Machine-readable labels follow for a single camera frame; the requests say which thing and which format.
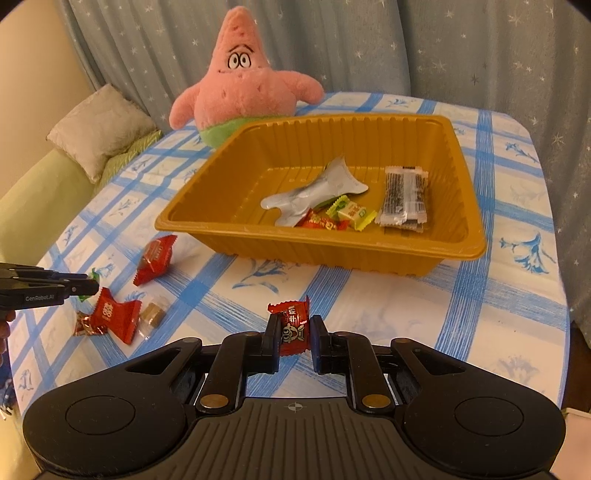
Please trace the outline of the dark red foil candy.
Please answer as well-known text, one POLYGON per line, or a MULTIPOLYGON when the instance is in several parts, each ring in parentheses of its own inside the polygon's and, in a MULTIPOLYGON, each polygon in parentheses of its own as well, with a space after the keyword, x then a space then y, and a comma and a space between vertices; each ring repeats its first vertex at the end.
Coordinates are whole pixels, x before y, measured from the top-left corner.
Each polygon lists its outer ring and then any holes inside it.
POLYGON ((104 325, 95 325, 90 315, 84 312, 76 313, 73 336, 102 336, 108 332, 104 325))

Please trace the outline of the red pirate candy packet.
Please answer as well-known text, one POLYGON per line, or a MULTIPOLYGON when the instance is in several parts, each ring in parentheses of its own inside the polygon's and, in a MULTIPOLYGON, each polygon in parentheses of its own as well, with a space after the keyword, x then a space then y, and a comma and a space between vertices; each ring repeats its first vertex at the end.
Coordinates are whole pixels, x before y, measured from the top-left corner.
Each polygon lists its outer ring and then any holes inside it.
POLYGON ((300 355, 310 348, 310 298, 269 304, 267 311, 280 318, 280 356, 300 355))

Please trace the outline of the red double happiness candy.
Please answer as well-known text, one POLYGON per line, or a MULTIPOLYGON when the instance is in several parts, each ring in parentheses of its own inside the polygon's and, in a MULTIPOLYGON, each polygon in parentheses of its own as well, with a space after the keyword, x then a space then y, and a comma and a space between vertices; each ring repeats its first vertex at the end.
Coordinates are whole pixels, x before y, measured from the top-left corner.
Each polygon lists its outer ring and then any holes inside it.
POLYGON ((117 302, 108 288, 102 288, 90 316, 90 325, 100 332, 110 331, 130 345, 138 327, 140 309, 140 300, 117 302))

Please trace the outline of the brown candy clear wrapper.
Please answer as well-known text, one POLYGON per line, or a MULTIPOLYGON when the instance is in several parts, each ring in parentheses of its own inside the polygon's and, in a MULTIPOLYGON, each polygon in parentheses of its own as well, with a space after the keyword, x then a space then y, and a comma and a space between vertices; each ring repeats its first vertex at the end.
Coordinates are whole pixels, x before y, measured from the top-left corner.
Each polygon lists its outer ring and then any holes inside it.
POLYGON ((160 326, 169 306, 169 299, 159 296, 150 299, 146 306, 142 308, 139 316, 138 332, 144 340, 149 339, 160 326))

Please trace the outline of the large red snack packet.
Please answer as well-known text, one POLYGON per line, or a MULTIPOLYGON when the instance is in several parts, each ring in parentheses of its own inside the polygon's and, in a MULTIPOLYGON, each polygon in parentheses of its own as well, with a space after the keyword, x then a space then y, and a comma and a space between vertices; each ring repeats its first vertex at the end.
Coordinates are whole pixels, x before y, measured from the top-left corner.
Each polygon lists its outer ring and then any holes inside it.
POLYGON ((166 235, 150 241, 145 246, 133 279, 135 286, 146 284, 166 273, 176 239, 176 235, 166 235))

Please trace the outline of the green sofa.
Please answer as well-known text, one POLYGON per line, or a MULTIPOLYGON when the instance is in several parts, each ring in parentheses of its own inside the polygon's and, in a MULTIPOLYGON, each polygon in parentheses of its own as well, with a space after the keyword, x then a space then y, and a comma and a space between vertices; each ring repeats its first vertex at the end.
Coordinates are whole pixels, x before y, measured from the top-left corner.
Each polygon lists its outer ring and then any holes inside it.
POLYGON ((59 150, 47 153, 1 199, 1 260, 37 264, 93 191, 75 161, 59 150))

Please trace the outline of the yellow green candy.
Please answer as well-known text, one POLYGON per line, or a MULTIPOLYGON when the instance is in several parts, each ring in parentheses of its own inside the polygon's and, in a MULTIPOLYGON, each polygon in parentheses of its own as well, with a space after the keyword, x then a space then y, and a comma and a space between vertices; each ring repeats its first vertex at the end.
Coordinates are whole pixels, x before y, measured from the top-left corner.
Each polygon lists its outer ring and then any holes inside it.
POLYGON ((342 195, 329 206, 327 215, 332 220, 346 221, 353 230, 362 232, 377 218, 377 212, 369 209, 348 196, 342 195))

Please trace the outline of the red orange candy in tray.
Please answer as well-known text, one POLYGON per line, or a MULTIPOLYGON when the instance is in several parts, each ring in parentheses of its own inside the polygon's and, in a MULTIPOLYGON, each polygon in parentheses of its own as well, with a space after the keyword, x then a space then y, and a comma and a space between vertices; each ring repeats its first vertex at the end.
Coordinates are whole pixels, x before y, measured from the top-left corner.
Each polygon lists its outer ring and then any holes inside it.
POLYGON ((349 222, 339 219, 338 216, 331 216, 325 211, 310 209, 304 218, 297 222, 297 228, 345 231, 349 228, 349 222))

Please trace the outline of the green zigzag cushion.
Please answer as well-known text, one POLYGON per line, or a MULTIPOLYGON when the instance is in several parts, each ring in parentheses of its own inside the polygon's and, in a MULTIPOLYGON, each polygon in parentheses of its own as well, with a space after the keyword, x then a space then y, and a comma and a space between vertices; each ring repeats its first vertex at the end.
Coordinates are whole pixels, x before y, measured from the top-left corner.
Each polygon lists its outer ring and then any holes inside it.
POLYGON ((162 137, 161 130, 154 130, 147 135, 133 141, 124 151, 109 158, 102 172, 99 182, 93 189, 93 196, 96 196, 124 167, 135 157, 156 143, 162 137))

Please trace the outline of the black sesame bar packet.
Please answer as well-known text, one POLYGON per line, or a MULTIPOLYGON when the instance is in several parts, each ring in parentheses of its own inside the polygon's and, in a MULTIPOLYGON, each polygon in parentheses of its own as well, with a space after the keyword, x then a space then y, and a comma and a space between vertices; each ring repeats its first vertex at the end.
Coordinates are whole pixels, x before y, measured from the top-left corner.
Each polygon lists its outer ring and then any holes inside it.
POLYGON ((428 223, 429 173, 421 167, 389 166, 386 192, 375 222, 385 228, 422 233, 428 223))

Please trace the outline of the orange plastic tray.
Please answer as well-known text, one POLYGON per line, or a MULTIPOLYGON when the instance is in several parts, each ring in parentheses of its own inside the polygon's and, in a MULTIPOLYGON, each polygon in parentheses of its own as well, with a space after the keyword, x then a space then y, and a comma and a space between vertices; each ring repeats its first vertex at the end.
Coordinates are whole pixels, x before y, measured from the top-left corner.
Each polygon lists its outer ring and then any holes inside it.
POLYGON ((438 115, 319 115, 242 126, 156 219, 218 253, 428 274, 487 240, 467 162, 438 115))

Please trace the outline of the silver foil wrapper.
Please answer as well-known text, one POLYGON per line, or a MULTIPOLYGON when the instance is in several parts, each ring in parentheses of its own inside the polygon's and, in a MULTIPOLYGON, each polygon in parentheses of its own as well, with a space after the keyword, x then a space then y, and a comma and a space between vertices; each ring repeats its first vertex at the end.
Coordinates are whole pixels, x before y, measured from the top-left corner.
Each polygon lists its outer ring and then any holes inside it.
POLYGON ((280 210, 274 222, 279 227, 294 227, 308 210, 325 205, 346 194, 363 194, 369 186, 353 176, 344 158, 329 162, 322 173, 310 184, 284 193, 267 196, 260 201, 263 210, 280 210))

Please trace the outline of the beige cushion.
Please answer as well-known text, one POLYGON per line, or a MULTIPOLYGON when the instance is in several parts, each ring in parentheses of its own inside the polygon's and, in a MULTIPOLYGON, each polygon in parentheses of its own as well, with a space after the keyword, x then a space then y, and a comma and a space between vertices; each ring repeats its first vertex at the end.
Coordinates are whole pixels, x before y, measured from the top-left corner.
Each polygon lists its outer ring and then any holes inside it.
POLYGON ((156 129, 142 109, 106 84, 58 121, 46 139, 96 184, 108 159, 156 129))

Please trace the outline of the pink starfish plush toy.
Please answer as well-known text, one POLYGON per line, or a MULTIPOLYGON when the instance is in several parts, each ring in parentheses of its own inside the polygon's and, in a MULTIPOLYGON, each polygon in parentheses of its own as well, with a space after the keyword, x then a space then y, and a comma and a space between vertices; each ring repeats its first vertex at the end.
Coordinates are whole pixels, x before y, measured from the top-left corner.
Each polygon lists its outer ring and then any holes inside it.
POLYGON ((297 103, 315 105, 324 96, 315 78, 270 67, 252 14, 238 6, 222 21, 204 77, 174 100, 169 126, 193 121, 202 142, 217 148, 247 123, 294 116, 297 103))

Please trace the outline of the grey star curtain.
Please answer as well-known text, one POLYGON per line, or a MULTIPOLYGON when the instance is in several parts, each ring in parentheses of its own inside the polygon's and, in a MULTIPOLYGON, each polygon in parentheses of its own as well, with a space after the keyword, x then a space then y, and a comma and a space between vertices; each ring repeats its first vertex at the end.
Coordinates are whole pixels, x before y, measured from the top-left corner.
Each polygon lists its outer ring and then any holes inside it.
MULTIPOLYGON (((62 1, 94 87, 165 127, 207 70, 228 1, 62 1)), ((328 91, 504 112, 541 158, 572 319, 590 330, 590 23, 567 1, 252 1, 271 65, 328 91)))

